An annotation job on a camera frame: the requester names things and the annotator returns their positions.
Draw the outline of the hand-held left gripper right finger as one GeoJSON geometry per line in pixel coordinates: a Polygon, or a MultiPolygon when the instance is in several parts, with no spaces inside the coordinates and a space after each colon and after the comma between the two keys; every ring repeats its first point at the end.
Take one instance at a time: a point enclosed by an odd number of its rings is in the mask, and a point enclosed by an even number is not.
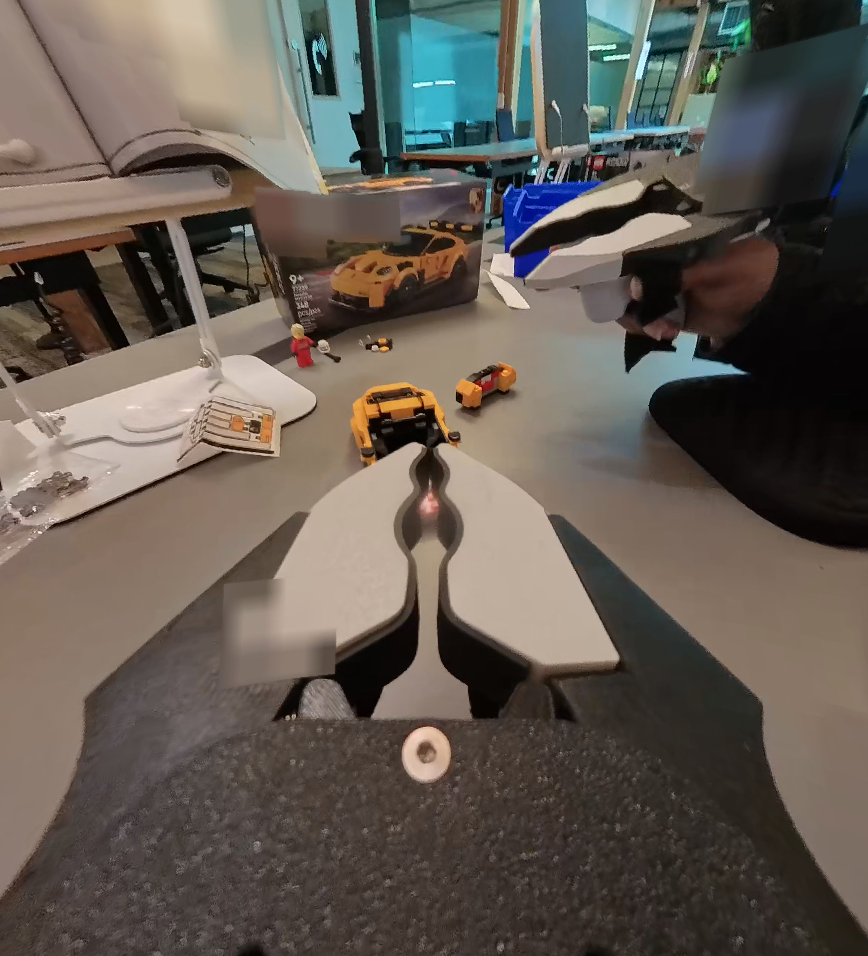
{"type": "Polygon", "coordinates": [[[458,448],[434,460],[440,661],[472,714],[496,714],[526,681],[615,672],[619,652],[545,508],[458,448]]]}

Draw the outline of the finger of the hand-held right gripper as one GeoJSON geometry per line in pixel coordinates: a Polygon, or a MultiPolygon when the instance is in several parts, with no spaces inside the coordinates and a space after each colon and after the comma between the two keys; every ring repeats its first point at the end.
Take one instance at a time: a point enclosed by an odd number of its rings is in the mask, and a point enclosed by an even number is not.
{"type": "Polygon", "coordinates": [[[691,226],[691,221],[679,214],[646,213],[611,233],[552,248],[523,281],[538,290],[612,281],[620,277],[626,253],[655,243],[666,247],[670,237],[691,226]]]}
{"type": "Polygon", "coordinates": [[[510,243],[514,257],[607,235],[651,213],[687,216],[702,211],[701,198],[668,178],[599,185],[548,212],[510,243]]]}

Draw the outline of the black red orange lego subassembly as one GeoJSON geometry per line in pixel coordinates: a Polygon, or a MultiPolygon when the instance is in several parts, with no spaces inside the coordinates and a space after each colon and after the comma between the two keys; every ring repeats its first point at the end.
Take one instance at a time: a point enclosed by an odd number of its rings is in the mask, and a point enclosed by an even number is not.
{"type": "Polygon", "coordinates": [[[490,364],[458,382],[455,401],[465,409],[479,409],[485,397],[507,394],[516,381],[517,373],[512,366],[503,362],[490,364]]]}

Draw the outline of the orange lego car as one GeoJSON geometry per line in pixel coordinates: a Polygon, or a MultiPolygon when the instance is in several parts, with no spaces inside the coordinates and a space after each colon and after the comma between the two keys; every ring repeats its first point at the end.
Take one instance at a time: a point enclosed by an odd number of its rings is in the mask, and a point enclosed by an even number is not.
{"type": "Polygon", "coordinates": [[[368,389],[354,402],[350,425],[366,467],[407,445],[456,448],[462,440],[446,423],[434,393],[406,382],[368,389]]]}

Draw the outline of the black lego set box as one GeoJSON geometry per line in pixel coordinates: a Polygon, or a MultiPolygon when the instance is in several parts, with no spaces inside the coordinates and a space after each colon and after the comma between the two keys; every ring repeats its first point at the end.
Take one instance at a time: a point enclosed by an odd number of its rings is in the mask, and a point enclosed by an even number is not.
{"type": "Polygon", "coordinates": [[[475,299],[487,207],[486,180],[428,170],[260,187],[252,226],[285,324],[325,340],[475,299]]]}

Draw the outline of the person's right hand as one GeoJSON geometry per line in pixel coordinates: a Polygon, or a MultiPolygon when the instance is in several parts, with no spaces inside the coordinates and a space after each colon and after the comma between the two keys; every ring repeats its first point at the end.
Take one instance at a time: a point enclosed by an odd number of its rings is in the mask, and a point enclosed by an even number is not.
{"type": "Polygon", "coordinates": [[[673,341],[688,332],[713,341],[735,335],[769,291],[778,269],[778,246],[761,236],[730,243],[716,257],[699,261],[681,274],[681,320],[661,318],[642,326],[630,314],[619,318],[628,333],[673,341]]]}

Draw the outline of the blue plastic bin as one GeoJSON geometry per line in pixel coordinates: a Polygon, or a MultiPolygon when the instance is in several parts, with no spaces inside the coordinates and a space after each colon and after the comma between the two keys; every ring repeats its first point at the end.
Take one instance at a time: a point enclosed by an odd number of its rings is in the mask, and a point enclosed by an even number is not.
{"type": "Polygon", "coordinates": [[[510,253],[513,241],[547,213],[601,185],[600,181],[511,185],[502,196],[504,251],[510,253]]]}

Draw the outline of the white paper scrap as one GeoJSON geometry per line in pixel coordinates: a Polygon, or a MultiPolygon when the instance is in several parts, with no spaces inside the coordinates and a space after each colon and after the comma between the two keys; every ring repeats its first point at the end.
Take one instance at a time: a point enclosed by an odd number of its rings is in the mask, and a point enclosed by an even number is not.
{"type": "Polygon", "coordinates": [[[529,310],[530,304],[522,293],[523,283],[514,274],[514,259],[505,252],[493,254],[489,266],[483,270],[494,291],[502,302],[513,310],[529,310]]]}

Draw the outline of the long grey desk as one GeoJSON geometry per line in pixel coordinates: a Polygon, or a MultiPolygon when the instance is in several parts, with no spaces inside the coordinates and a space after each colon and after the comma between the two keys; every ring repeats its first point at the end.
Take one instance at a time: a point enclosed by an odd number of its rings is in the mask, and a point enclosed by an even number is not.
{"type": "Polygon", "coordinates": [[[703,126],[672,125],[645,126],[627,130],[612,130],[592,133],[586,147],[552,147],[543,153],[533,137],[517,138],[504,142],[468,146],[444,146],[426,150],[406,150],[394,155],[405,163],[418,163],[423,168],[458,165],[483,166],[490,176],[510,176],[518,172],[556,170],[565,164],[584,161],[588,156],[610,149],[630,151],[637,148],[660,146],[671,143],[679,146],[690,134],[703,134],[703,126]]]}

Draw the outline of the grey divider panel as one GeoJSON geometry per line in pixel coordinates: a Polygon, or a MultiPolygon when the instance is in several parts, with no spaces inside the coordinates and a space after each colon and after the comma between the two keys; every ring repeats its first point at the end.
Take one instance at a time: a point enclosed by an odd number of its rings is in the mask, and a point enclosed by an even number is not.
{"type": "Polygon", "coordinates": [[[534,137],[548,164],[590,150],[590,60],[584,1],[538,1],[531,14],[534,137]]]}

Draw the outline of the sticker sheet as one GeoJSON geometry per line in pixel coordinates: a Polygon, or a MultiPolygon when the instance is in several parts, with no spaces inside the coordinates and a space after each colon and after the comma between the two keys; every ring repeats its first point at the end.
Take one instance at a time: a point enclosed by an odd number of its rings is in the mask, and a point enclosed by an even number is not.
{"type": "Polygon", "coordinates": [[[280,457],[281,422],[275,410],[224,397],[201,403],[182,430],[177,464],[182,466],[225,452],[280,457]]]}

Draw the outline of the black desk chair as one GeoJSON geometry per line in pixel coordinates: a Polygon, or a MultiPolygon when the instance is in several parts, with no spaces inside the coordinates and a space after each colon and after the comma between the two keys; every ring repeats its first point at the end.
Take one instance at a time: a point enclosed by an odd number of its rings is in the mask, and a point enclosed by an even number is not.
{"type": "Polygon", "coordinates": [[[366,126],[363,111],[349,113],[350,124],[356,137],[357,148],[351,153],[349,162],[357,164],[363,175],[382,175],[387,171],[387,160],[380,142],[371,139],[372,129],[366,126]]]}

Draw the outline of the white desk with wooden edge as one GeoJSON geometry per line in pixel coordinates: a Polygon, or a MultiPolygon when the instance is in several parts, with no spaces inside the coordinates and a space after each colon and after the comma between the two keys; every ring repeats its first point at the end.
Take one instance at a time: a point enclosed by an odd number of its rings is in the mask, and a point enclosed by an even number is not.
{"type": "Polygon", "coordinates": [[[77,253],[116,249],[130,284],[155,336],[194,323],[186,302],[176,305],[176,279],[161,236],[164,222],[221,217],[228,225],[245,226],[255,205],[256,190],[263,179],[255,173],[232,174],[227,197],[176,207],[144,209],[96,215],[55,223],[40,223],[0,230],[0,269],[33,261],[73,256],[77,253]]]}

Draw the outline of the white instruction booklet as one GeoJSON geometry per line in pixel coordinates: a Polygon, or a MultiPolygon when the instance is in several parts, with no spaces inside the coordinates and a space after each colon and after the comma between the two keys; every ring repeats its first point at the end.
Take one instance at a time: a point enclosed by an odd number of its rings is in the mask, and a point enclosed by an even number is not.
{"type": "Polygon", "coordinates": [[[246,168],[325,191],[259,1],[0,1],[0,187],[246,168]]]}

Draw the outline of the wall sign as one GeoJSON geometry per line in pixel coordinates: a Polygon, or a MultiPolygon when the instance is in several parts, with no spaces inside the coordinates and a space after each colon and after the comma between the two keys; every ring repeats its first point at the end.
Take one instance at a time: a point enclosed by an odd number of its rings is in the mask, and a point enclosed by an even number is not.
{"type": "Polygon", "coordinates": [[[336,99],[339,91],[334,68],[329,2],[299,1],[298,8],[311,91],[316,97],[336,99]]]}

